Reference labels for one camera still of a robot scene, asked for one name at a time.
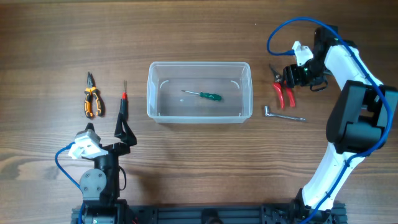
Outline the green handled screwdriver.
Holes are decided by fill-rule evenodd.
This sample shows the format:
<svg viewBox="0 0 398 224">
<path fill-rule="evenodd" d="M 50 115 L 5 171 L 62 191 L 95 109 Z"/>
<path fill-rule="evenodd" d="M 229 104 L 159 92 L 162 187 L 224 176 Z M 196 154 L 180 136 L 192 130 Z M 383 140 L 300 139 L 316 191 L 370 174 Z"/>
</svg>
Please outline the green handled screwdriver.
<svg viewBox="0 0 398 224">
<path fill-rule="evenodd" d="M 183 92 L 198 95 L 199 97 L 206 98 L 208 100 L 213 100 L 213 101 L 221 101 L 222 100 L 222 96 L 217 95 L 215 93 L 194 92 L 194 91 L 188 91 L 188 90 L 183 90 Z"/>
</svg>

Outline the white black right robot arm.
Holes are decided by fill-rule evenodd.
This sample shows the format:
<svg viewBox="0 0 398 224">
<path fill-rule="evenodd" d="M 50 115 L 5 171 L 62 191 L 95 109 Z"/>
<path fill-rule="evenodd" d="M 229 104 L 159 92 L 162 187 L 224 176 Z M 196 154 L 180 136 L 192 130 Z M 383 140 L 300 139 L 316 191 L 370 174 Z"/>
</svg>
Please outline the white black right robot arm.
<svg viewBox="0 0 398 224">
<path fill-rule="evenodd" d="M 336 26 L 319 27 L 313 49 L 295 42 L 296 63 L 284 68 L 282 78 L 287 88 L 307 86 L 320 91 L 327 87 L 329 73 L 341 90 L 326 124 L 326 153 L 300 195 L 303 206 L 319 211 L 332 208 L 338 191 L 370 148 L 384 145 L 381 137 L 397 106 L 397 89 L 375 78 L 356 45 L 339 40 L 337 34 Z"/>
</svg>

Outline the red handled snips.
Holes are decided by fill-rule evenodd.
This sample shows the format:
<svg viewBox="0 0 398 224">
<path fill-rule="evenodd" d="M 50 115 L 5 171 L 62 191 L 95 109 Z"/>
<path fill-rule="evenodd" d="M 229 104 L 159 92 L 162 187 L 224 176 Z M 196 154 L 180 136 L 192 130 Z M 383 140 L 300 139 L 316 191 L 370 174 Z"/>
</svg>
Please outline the red handled snips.
<svg viewBox="0 0 398 224">
<path fill-rule="evenodd" d="M 277 93 L 280 108 L 282 110 L 285 108 L 284 89 L 287 92 L 287 96 L 289 98 L 289 106 L 291 108 L 294 108 L 296 103 L 295 103 L 294 93 L 293 93 L 292 89 L 287 88 L 287 85 L 285 84 L 286 81 L 284 80 L 283 76 L 271 64 L 269 64 L 269 68 L 274 77 L 274 83 L 272 86 L 273 86 L 273 89 Z"/>
</svg>

